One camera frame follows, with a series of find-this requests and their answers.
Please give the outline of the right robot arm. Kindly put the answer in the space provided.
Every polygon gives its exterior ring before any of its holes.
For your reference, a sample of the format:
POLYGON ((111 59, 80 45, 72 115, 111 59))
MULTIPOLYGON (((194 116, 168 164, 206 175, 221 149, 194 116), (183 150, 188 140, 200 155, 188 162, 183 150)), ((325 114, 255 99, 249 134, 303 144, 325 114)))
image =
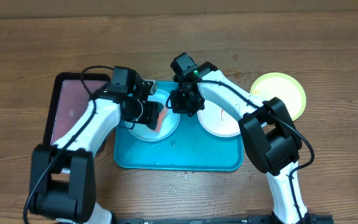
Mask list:
POLYGON ((298 183, 299 150, 306 139, 296 130, 284 102, 261 100, 233 84, 212 63, 197 65, 186 53, 170 64, 178 89, 166 102, 174 113, 193 116, 211 101, 239 125, 247 157, 264 173, 273 197, 273 215, 281 223, 309 223, 298 183))

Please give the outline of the green scrub sponge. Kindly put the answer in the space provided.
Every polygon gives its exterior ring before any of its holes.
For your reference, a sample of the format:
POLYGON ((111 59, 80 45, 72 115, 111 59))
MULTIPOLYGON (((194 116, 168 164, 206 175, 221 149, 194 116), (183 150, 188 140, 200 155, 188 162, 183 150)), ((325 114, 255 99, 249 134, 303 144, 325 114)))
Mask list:
POLYGON ((147 127, 155 132, 160 132, 164 119, 167 116, 168 108, 161 103, 157 103, 156 112, 158 113, 158 117, 151 124, 148 124, 147 127))

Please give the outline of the yellow-green plate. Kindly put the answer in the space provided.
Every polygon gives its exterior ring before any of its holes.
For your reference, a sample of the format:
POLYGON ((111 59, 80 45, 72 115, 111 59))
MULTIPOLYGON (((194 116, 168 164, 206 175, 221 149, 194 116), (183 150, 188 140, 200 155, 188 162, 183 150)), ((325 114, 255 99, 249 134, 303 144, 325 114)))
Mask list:
POLYGON ((265 100, 281 99, 292 118, 298 119, 306 108, 306 93, 293 77, 279 72, 266 73, 252 84, 250 93, 265 100))

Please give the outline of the light blue plate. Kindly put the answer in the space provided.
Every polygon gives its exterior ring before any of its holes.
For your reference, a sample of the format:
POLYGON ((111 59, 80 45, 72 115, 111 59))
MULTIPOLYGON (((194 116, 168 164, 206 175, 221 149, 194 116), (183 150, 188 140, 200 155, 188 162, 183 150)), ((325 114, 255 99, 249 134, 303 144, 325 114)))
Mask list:
MULTIPOLYGON (((148 97, 149 101, 156 101, 165 106, 167 98, 169 97, 169 92, 161 89, 157 89, 154 95, 148 97)), ((171 109, 168 109, 166 118, 163 121, 160 132, 155 132, 149 129, 144 124, 136 124, 133 129, 130 129, 129 132, 135 136, 137 139, 142 141, 160 141, 169 137, 177 128, 180 122, 180 115, 173 113, 171 109)))

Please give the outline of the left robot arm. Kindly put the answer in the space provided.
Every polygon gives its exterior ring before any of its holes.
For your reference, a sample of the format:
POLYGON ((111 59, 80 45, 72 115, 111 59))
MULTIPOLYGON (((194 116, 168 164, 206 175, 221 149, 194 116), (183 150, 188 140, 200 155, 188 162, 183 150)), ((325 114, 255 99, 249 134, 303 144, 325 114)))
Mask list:
POLYGON ((163 105, 149 101, 155 80, 144 80, 133 69, 115 66, 112 78, 95 91, 81 118, 51 145, 32 153, 29 196, 22 219, 33 213, 59 223, 115 223, 113 212, 96 201, 94 157, 107 135, 121 121, 157 129, 163 105))

